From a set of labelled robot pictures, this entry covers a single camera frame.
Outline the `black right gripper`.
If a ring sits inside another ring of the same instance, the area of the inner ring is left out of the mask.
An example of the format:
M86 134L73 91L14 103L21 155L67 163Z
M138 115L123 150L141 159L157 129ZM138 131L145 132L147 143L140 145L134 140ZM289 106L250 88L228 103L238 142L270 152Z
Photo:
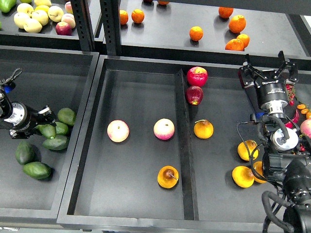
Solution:
M278 53L278 60L279 69L259 70L251 65L250 55L246 54L238 71L242 88L255 89L258 108L263 111L282 111L289 104L286 84L298 82L296 63L286 60L282 50Z

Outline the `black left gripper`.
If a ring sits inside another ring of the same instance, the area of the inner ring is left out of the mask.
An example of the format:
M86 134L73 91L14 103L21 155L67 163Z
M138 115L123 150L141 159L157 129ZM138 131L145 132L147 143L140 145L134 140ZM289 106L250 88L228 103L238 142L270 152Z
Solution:
M12 112L4 118L4 121L12 124L9 129L12 139L27 139L37 134L37 125L54 124L56 115L48 105L36 111L21 102L13 102Z

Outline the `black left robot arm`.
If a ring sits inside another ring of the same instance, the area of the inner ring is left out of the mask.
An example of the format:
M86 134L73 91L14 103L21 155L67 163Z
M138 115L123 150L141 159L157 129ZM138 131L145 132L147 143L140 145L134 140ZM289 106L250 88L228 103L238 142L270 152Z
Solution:
M35 135L38 125L56 125L56 115L49 106L38 111L19 101L9 100L7 94L15 88L14 80L21 73L22 69L17 68L10 77L0 80L0 128L8 130L12 139Z

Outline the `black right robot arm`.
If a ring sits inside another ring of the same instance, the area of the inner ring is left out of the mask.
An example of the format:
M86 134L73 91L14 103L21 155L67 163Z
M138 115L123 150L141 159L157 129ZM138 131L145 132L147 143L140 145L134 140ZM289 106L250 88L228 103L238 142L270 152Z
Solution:
M263 232L275 224L286 233L311 230L311 138L302 126L288 117L284 109L291 104L290 91L298 82L296 64L279 52L278 69L259 70L245 56L238 76L243 89L253 88L249 96L259 111L250 116L257 126L263 148L262 172L255 169L254 151L248 150L254 176L272 184L276 192L261 196L266 217Z

